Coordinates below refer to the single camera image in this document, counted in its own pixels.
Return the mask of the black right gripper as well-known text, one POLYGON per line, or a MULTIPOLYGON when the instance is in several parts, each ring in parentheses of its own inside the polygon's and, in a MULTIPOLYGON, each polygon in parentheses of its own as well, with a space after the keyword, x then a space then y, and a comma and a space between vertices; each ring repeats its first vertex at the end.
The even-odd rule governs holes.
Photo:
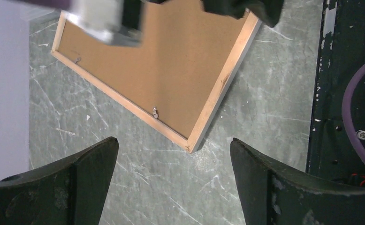
MULTIPOLYGON (((122 26, 139 28, 145 3, 162 4, 164 0, 125 0, 122 5, 122 26)), ((246 10, 252 12, 269 27, 280 20, 284 0, 203 0, 203 10, 207 13, 240 19, 246 10)))

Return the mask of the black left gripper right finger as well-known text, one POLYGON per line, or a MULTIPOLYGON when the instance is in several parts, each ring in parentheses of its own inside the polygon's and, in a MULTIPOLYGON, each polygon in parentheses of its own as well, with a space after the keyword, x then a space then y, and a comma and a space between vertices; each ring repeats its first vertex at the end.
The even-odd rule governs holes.
POLYGON ((365 225, 365 187, 309 175, 234 138, 230 157, 248 225, 365 225))

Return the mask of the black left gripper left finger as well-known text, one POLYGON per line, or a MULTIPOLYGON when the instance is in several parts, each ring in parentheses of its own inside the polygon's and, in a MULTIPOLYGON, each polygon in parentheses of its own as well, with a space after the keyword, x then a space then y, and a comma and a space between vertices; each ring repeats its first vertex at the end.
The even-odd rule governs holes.
POLYGON ((78 153, 0 180, 0 225, 97 225, 117 160, 108 137, 78 153))

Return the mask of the brown backing board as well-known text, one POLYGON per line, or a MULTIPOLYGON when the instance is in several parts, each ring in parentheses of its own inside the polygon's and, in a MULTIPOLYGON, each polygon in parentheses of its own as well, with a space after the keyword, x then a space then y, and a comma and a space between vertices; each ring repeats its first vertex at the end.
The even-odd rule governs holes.
POLYGON ((199 0, 144 8, 142 43, 110 46, 66 21, 59 52, 188 138, 239 36, 242 19, 214 15, 199 0))

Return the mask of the white wooden picture frame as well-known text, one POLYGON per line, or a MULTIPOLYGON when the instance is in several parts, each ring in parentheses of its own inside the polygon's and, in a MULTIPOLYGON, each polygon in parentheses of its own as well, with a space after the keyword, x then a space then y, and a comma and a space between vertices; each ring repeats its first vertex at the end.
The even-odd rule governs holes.
POLYGON ((250 12, 247 15, 245 23, 241 29, 239 36, 213 86, 212 91, 199 115, 195 126, 188 138, 184 138, 173 129, 162 123, 160 120, 154 118, 151 114, 135 105, 123 95, 113 90, 98 78, 81 68, 77 63, 65 57, 59 52, 58 48, 62 39, 63 30, 67 21, 68 13, 61 12, 58 20, 57 30, 54 36, 53 46, 51 48, 51 54, 57 60, 65 64, 74 72, 79 74, 82 78, 93 84, 100 89, 114 101, 122 105, 125 109, 129 110, 139 119, 146 124, 157 130, 166 138, 177 144, 181 148, 185 149, 188 153, 193 153, 199 149, 199 146, 223 100, 225 97, 246 53, 248 52, 255 35, 257 34, 261 21, 250 12))

